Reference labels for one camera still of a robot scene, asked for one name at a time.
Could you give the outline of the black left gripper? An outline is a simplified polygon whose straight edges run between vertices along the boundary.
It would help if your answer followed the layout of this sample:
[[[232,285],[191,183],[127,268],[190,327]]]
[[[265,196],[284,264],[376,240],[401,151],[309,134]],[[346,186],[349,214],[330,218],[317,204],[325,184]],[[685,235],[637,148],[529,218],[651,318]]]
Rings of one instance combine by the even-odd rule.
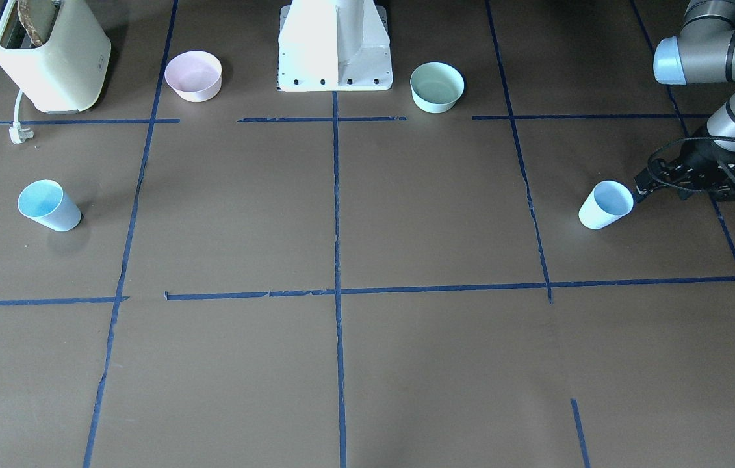
[[[682,200],[708,194],[735,202],[735,137],[697,135],[661,146],[647,158],[647,169],[635,175],[634,203],[653,192],[673,189]]]

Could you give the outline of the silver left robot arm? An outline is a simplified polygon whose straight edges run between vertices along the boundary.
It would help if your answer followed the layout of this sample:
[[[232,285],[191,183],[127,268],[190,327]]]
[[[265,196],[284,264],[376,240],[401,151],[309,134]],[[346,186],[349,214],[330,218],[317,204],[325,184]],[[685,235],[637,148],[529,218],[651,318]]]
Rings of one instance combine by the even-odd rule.
[[[735,1],[692,1],[681,32],[658,44],[653,72],[661,84],[735,83]],[[708,193],[735,201],[735,92],[691,137],[676,159],[653,154],[635,177],[635,202],[656,190],[676,190],[685,200]]]

